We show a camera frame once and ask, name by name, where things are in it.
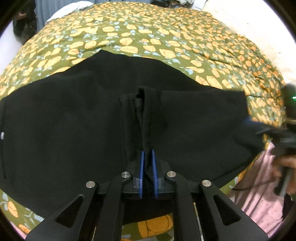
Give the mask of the black pants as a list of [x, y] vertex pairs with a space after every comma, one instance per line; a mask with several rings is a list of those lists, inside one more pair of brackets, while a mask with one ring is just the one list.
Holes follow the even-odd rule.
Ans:
[[263, 150], [244, 92], [204, 86], [165, 63], [99, 51], [1, 100], [1, 190], [47, 217], [88, 181], [144, 162], [224, 186]]

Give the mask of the pink dotted pyjama legs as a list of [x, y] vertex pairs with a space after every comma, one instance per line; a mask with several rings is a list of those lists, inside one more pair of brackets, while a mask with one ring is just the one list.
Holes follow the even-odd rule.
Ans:
[[235, 190], [227, 196], [270, 237], [283, 222], [284, 198], [274, 194], [272, 143], [252, 166], [239, 175]]

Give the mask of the green floral bed quilt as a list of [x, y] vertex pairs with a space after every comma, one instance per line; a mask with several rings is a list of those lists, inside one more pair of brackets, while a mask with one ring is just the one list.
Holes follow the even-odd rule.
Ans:
[[1, 73], [1, 97], [104, 50], [151, 58], [203, 85], [242, 90], [254, 121], [285, 117], [283, 72], [263, 48], [210, 13], [142, 3], [102, 3], [51, 21]]

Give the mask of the cream pillow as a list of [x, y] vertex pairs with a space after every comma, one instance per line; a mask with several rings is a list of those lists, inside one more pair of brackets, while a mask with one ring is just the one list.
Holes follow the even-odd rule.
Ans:
[[250, 39], [283, 75], [295, 83], [295, 41], [264, 1], [206, 1], [203, 11]]

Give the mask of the light blue folded cloth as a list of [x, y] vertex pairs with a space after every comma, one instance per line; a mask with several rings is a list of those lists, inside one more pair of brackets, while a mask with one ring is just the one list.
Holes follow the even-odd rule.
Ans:
[[58, 9], [48, 20], [46, 20], [46, 24], [55, 20], [67, 16], [73, 12], [80, 11], [86, 9], [88, 7], [93, 6], [94, 3], [90, 1], [78, 1], [75, 3], [70, 3], [62, 8]]

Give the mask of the blue-grey curtain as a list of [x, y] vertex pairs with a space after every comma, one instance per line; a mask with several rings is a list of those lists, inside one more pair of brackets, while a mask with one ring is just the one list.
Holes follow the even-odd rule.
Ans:
[[[35, 14], [37, 17], [37, 31], [40, 31], [43, 27], [46, 25], [46, 20], [48, 20], [58, 9], [62, 8], [63, 6], [75, 3], [78, 1], [54, 1], [54, 0], [44, 0], [44, 1], [35, 1], [36, 8], [35, 8]], [[96, 4], [102, 4], [107, 2], [139, 2], [139, 3], [146, 3], [151, 4], [153, 1], [90, 1], [94, 5]]]

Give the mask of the black clothes hanging on wall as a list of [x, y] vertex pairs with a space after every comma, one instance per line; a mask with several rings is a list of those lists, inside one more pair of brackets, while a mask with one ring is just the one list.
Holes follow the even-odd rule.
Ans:
[[13, 32], [22, 44], [25, 44], [37, 32], [35, 8], [35, 1], [28, 1], [13, 19]]

